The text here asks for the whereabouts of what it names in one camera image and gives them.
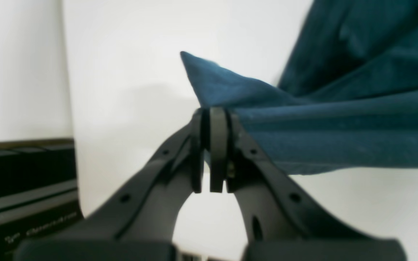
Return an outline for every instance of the white wall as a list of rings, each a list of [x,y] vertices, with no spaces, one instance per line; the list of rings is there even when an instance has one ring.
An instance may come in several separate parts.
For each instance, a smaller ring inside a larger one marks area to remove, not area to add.
[[[0,141],[71,137],[60,0],[0,1]]]
[[[179,51],[276,83],[310,3],[65,1],[83,212],[103,203],[198,107]],[[418,260],[418,170],[342,170],[295,180],[351,225],[400,238]],[[182,208],[174,242],[236,260],[243,230],[233,195],[202,193]]]

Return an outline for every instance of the blue fabric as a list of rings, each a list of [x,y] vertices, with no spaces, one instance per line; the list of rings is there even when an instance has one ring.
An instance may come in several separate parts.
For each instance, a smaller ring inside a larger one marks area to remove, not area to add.
[[[181,58],[201,106],[234,109],[288,174],[418,168],[418,0],[316,0],[278,88]]]

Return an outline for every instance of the towel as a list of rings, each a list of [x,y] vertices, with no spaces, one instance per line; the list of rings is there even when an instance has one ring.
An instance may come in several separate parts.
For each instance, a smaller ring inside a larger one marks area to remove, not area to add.
[[[287,174],[418,168],[418,0],[315,0],[277,87],[181,59]]]

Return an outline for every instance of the screw hole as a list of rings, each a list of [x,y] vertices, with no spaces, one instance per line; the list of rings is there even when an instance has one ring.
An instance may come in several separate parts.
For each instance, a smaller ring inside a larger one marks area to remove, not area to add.
[[[121,201],[122,203],[125,203],[125,202],[127,202],[128,200],[130,200],[130,195],[129,195],[129,194],[125,194],[125,195],[123,195],[123,196],[120,198],[120,201]]]
[[[299,203],[301,201],[301,197],[296,193],[290,194],[290,199],[293,200],[296,203]]]
[[[259,223],[259,220],[256,218],[256,216],[253,217],[253,234],[254,234],[254,239],[257,241],[261,241],[263,236],[262,236],[262,229],[261,229],[261,224]]]

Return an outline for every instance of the white surface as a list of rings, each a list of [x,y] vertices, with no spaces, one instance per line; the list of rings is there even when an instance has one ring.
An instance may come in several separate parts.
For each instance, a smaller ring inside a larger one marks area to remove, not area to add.
[[[0,141],[72,135],[60,1],[0,1]]]
[[[64,5],[80,198],[91,213],[198,107],[179,51],[278,80],[310,1],[70,0]],[[418,260],[418,170],[355,169],[295,177],[348,223],[396,236]],[[235,260],[246,243],[232,195],[202,193],[174,241]]]

